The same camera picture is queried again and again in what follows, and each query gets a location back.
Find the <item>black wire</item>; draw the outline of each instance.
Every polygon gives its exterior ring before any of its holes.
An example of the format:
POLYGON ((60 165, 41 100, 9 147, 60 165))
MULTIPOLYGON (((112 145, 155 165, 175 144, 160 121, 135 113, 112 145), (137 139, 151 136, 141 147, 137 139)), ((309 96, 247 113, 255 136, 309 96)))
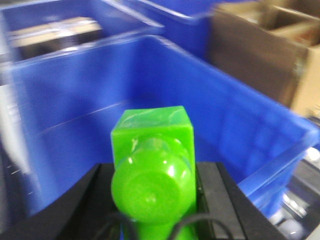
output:
POLYGON ((215 219, 214 216, 210 213, 196 213, 182 219, 173 227, 172 232, 170 233, 170 236, 167 238, 167 240, 175 240, 183 227, 189 224, 194 224, 196 222, 203 221, 203 220, 210 220, 216 225, 219 225, 227 234, 228 239, 234 240, 232 233, 230 232, 228 227, 225 226, 221 221, 215 219))
POLYGON ((101 235, 103 233, 105 233, 105 231, 110 227, 110 225, 114 224, 115 222, 121 222, 126 226, 130 240, 138 240, 138 233, 137 233, 137 230, 136 230, 134 224, 132 223, 130 218, 128 218, 126 215, 124 215, 120 212, 114 212, 114 213, 108 214, 106 216, 105 224, 93 236, 93 238, 91 240, 98 240, 99 237, 101 237, 101 235))

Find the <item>brown cardboard box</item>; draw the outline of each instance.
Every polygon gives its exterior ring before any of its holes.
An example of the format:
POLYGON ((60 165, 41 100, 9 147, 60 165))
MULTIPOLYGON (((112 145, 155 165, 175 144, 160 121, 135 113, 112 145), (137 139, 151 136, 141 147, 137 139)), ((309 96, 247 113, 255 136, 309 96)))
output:
POLYGON ((24 59, 97 40, 101 27, 89 17, 74 17, 59 22, 12 31, 13 45, 24 59))
MULTIPOLYGON (((226 73, 307 116, 314 105, 320 104, 320 19, 297 11, 298 2, 264 0, 218 5, 212 16, 210 60, 226 73), (252 21, 244 16, 258 17, 252 21)), ((313 4, 314 9, 319 7, 320 15, 320 2, 313 4)))
POLYGON ((264 0, 267 5, 275 5, 293 9, 314 17, 320 17, 320 3, 318 0, 264 0))

